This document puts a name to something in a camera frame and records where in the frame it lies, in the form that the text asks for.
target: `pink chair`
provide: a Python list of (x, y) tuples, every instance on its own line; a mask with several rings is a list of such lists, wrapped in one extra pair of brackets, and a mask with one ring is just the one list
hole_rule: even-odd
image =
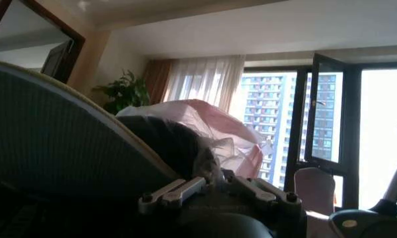
[(336, 182), (332, 175), (319, 168), (300, 169), (295, 174), (295, 185), (304, 209), (329, 216), (335, 211)]

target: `glass window pane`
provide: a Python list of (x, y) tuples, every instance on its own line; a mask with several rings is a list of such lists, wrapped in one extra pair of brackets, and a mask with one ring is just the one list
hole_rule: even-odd
[(312, 156), (339, 163), (343, 72), (320, 66)]
[(333, 180), (336, 181), (336, 189), (333, 192), (333, 205), (336, 207), (343, 207), (343, 176), (333, 176)]
[(284, 188), (297, 72), (244, 73), (229, 113), (257, 130), (264, 162), (260, 177)]
[(364, 70), (359, 208), (373, 207), (397, 169), (397, 69)]
[(300, 157), (299, 157), (300, 161), (304, 161), (307, 122), (308, 122), (309, 104), (311, 104), (311, 85), (312, 85), (312, 73), (308, 73), (307, 84), (305, 84), (305, 101), (304, 101), (304, 109), (303, 109), (301, 143), (300, 143)]

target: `white ceiling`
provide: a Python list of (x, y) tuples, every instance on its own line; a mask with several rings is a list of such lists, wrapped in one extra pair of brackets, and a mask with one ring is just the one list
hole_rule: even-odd
[(69, 39), (20, 0), (11, 2), (0, 21), (0, 51), (49, 45)]
[(152, 58), (391, 46), (397, 45), (397, 0), (289, 0), (116, 34)]
[(19, 0), (13, 0), (0, 21), (0, 40), (45, 30), (60, 32)]
[(115, 29), (283, 0), (60, 0), (83, 22)]

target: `white sheer curtain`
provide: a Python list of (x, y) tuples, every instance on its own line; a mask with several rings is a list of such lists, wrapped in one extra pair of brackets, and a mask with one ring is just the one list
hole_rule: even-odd
[(245, 56), (180, 59), (173, 63), (165, 101), (200, 99), (229, 111)]

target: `bright sky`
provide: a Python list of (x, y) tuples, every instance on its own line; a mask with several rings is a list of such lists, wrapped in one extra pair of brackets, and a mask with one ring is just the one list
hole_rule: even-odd
[(360, 209), (383, 197), (397, 169), (397, 69), (364, 70), (360, 127)]

